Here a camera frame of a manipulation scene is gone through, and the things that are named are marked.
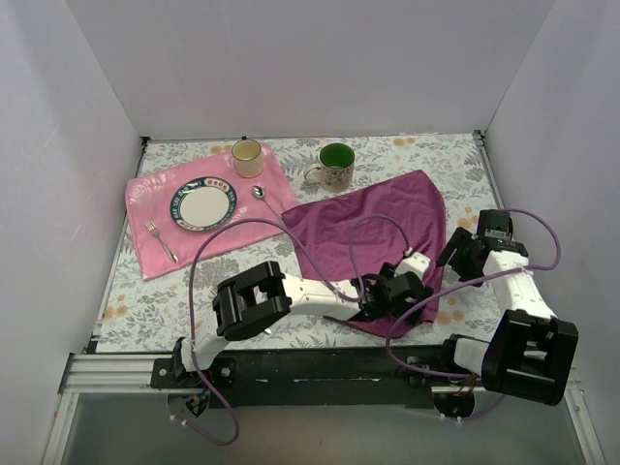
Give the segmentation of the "purple satin napkin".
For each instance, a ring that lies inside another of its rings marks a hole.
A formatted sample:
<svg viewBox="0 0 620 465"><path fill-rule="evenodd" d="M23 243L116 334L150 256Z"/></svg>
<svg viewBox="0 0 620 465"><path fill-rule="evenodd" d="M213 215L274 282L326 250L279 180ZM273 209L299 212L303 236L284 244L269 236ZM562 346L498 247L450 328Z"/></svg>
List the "purple satin napkin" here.
<svg viewBox="0 0 620 465"><path fill-rule="evenodd" d="M414 251L430 259L438 258L446 244L444 200L422 170L301 204L285 211L282 218L332 281L356 276L349 254L351 237L363 274L377 273L383 264L401 260L402 233Z"/></svg>

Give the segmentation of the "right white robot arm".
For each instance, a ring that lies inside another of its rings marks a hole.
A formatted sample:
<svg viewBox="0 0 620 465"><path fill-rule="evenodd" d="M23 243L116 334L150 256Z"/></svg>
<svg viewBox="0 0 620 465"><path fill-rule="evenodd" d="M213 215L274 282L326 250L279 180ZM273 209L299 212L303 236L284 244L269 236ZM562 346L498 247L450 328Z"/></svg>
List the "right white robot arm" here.
<svg viewBox="0 0 620 465"><path fill-rule="evenodd" d="M454 334L442 347L440 377L460 385L471 375L489 391L546 405L564 395L578 330L545 303L533 278L526 247L513 237L508 211L480 212L477 229L457 229L437 261L460 282L489 283L503 316L490 341Z"/></svg>

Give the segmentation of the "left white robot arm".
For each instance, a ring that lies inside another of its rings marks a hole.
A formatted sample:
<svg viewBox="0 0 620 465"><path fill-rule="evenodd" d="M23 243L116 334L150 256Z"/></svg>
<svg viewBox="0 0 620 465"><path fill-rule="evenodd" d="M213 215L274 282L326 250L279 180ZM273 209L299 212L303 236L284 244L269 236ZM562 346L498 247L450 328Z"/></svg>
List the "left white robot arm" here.
<svg viewBox="0 0 620 465"><path fill-rule="evenodd" d="M251 339L283 318L306 315L346 323L399 317L433 289L422 280L430 261L415 253L378 274L325 283L287 274L276 262L256 265L224 282L212 301L212 322L177 341L171 372L187 388L198 386L231 342Z"/></svg>

